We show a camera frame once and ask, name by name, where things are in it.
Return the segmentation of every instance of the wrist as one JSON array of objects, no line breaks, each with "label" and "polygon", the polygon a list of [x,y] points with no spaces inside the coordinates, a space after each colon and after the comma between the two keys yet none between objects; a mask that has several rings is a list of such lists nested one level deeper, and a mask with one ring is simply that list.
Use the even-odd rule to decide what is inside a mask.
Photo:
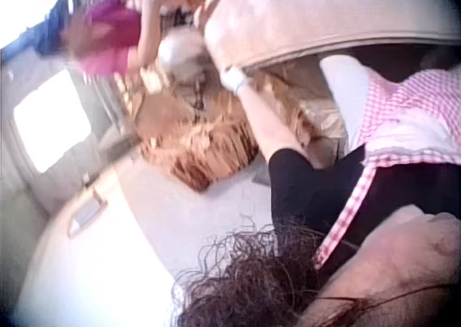
[{"label": "wrist", "polygon": [[241,98],[243,95],[247,94],[249,91],[253,91],[252,86],[253,79],[245,79],[234,89],[234,94]]},{"label": "wrist", "polygon": [[144,0],[143,1],[143,11],[160,11],[161,8],[161,1],[160,0]]}]

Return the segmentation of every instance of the beige surface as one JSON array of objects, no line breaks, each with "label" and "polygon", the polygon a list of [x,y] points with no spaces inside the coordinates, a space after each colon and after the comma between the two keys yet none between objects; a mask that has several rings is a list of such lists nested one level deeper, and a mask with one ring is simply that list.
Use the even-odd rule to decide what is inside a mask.
[{"label": "beige surface", "polygon": [[460,41],[449,0],[220,0],[205,28],[218,68],[367,43]]}]

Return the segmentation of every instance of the black sleeve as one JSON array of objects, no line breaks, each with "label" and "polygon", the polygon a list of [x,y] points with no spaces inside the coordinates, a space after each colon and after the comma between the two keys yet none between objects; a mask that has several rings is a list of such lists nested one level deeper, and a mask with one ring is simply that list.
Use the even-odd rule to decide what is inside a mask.
[{"label": "black sleeve", "polygon": [[329,169],[315,170],[292,149],[277,151],[269,160],[272,222],[330,231],[363,171],[363,147]]}]

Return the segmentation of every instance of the white wall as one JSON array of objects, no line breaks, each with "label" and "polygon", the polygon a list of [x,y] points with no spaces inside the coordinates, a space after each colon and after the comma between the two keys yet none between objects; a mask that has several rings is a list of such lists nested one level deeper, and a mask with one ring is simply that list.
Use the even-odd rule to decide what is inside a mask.
[{"label": "white wall", "polygon": [[3,140],[1,158],[0,308],[8,313],[19,296],[27,266],[45,229],[46,217],[19,176]]},{"label": "white wall", "polygon": [[174,277],[197,267],[202,246],[251,224],[270,223],[270,190],[248,169],[204,194],[127,156],[95,184],[108,207],[70,240],[83,191],[47,227],[27,273],[16,317],[28,327],[162,327]]},{"label": "white wall", "polygon": [[47,227],[27,273],[16,319],[24,327],[162,327],[173,278],[143,236],[109,170],[96,183],[104,212],[73,239],[72,215],[90,191]]}]

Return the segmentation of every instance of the skin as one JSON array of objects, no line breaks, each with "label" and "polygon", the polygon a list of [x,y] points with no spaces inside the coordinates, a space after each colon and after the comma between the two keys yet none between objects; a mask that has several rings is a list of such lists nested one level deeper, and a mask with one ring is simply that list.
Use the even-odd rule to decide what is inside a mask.
[{"label": "skin", "polygon": [[[324,321],[344,304],[322,297],[373,297],[379,302],[423,287],[457,284],[460,230],[461,222],[448,213],[427,215],[415,206],[394,212],[330,278],[298,325]],[[425,326],[446,299],[444,290],[427,290],[393,300],[382,311],[389,326]]]},{"label": "skin", "polygon": [[[230,90],[237,89],[267,161],[279,149],[291,148],[315,166],[315,158],[305,154],[270,107],[267,96],[257,93],[248,81],[227,83],[226,71],[221,79]],[[446,303],[446,290],[424,290],[392,299],[425,287],[458,284],[460,242],[461,222],[455,216],[427,215],[415,206],[401,208],[369,234],[358,252],[330,278],[298,326],[321,326],[341,311],[345,303],[342,297],[369,298],[374,303],[391,300],[374,310],[385,316],[385,324],[378,326],[426,326]]]},{"label": "skin", "polygon": [[[155,61],[161,41],[161,7],[185,2],[186,0],[141,0],[141,34],[138,45],[132,46],[128,51],[128,73],[137,72]],[[88,25],[84,13],[78,13],[74,14],[71,24],[62,31],[61,37],[67,43],[69,51],[79,57],[91,54],[91,48],[88,48],[91,43],[103,39],[111,29],[107,24]]]}]

